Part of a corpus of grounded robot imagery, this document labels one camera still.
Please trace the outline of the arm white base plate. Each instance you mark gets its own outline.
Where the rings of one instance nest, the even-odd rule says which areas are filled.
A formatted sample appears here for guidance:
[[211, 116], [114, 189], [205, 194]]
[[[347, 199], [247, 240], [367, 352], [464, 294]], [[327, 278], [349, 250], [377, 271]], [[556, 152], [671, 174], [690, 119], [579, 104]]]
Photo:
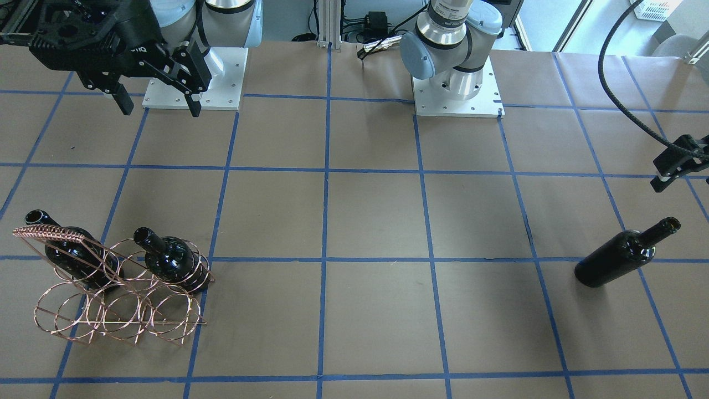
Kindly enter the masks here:
[[411, 81], [418, 116], [498, 118], [506, 114], [491, 58], [473, 73], [449, 70]]
[[147, 86], [142, 106], [147, 109], [188, 110], [189, 103], [198, 101], [202, 110], [238, 111], [248, 53], [248, 48], [212, 47], [203, 58], [203, 67], [207, 68], [208, 73], [203, 76], [193, 74], [200, 84], [193, 84], [192, 94], [153, 78]]

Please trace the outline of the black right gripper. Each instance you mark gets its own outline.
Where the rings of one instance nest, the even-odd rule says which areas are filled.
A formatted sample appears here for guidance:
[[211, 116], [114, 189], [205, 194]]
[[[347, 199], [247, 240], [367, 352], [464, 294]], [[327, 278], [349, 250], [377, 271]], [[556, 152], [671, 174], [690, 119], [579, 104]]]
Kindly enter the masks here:
[[193, 84], [208, 73], [203, 51], [205, 42], [197, 38], [200, 11], [187, 11], [174, 23], [160, 28], [153, 11], [142, 11], [133, 19], [117, 23], [111, 54], [97, 62], [87, 63], [91, 70], [78, 71], [81, 83], [87, 89], [100, 89], [113, 94], [123, 115], [130, 116], [134, 101], [120, 82], [129, 78], [156, 78], [162, 83], [185, 89], [186, 103], [193, 117], [202, 112], [202, 93], [193, 93]]

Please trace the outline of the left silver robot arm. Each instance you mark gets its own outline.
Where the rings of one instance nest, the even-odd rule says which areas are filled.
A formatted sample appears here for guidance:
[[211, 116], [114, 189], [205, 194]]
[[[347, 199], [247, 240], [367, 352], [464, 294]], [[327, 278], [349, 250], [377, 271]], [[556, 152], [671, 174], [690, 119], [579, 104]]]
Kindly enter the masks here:
[[[679, 177], [707, 168], [707, 136], [695, 139], [689, 134], [679, 136], [671, 143], [644, 124], [612, 92], [605, 76], [605, 56], [613, 36], [623, 21], [641, 2], [631, 3], [612, 25], [601, 46], [597, 74], [601, 88], [616, 108], [665, 149], [653, 160], [657, 174], [651, 180], [655, 192], [664, 191]], [[473, 31], [496, 38], [502, 25], [486, 18], [499, 17], [500, 12], [488, 3], [473, 1], [431, 1], [416, 13], [414, 31], [403, 35], [400, 41], [401, 59], [413, 78], [426, 80], [444, 71], [456, 70], [475, 74], [482, 69], [491, 51]]]

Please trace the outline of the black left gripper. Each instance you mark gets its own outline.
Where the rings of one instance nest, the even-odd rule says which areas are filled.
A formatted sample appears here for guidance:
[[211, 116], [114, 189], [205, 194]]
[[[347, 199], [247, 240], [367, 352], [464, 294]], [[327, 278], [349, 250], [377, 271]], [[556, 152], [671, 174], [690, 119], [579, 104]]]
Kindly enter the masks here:
[[665, 150], [653, 160], [657, 174], [651, 180], [651, 187], [656, 193], [663, 192], [679, 177], [708, 167], [707, 136], [697, 139], [690, 134], [684, 134], [673, 144], [681, 147], [685, 152], [679, 154], [673, 150]]

